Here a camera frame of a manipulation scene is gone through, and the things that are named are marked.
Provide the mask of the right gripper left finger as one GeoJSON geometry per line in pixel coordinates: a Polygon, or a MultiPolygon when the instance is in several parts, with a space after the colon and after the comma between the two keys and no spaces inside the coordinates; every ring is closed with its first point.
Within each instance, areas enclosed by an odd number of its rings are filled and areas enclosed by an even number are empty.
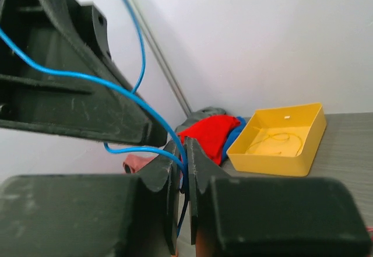
{"type": "Polygon", "coordinates": [[[10,177],[1,184],[1,255],[170,256],[179,180],[164,156],[134,174],[10,177]]]}

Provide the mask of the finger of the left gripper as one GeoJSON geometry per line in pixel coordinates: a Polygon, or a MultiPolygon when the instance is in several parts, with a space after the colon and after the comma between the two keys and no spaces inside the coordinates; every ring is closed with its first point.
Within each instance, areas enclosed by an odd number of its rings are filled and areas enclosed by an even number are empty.
{"type": "MultiPolygon", "coordinates": [[[[132,85],[111,59],[107,21],[77,0],[1,0],[1,29],[36,63],[132,85]]],[[[1,127],[125,145],[160,147],[166,130],[103,85],[32,68],[1,44],[1,127]]]]}

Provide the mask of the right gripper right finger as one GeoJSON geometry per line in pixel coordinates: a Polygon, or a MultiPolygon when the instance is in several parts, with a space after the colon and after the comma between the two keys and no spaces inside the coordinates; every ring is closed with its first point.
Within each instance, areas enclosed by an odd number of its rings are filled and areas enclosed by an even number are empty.
{"type": "Polygon", "coordinates": [[[197,256],[368,256],[372,239],[344,184],[332,178],[233,177],[197,140],[188,157],[197,256]]]}

